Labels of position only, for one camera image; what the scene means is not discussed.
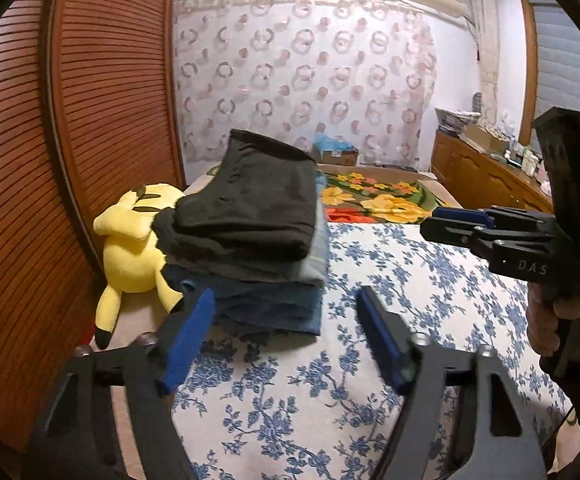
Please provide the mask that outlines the person's right hand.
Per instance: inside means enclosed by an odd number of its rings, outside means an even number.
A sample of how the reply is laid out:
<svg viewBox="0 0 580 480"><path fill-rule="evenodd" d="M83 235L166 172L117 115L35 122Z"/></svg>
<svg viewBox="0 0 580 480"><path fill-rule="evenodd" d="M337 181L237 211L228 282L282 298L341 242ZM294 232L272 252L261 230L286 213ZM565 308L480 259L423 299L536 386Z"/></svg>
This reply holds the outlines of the person's right hand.
<svg viewBox="0 0 580 480"><path fill-rule="evenodd" d="M549 299L538 284L528 284L528 338L539 356L552 356L561 344L557 334L560 321L580 320L580 297Z"/></svg>

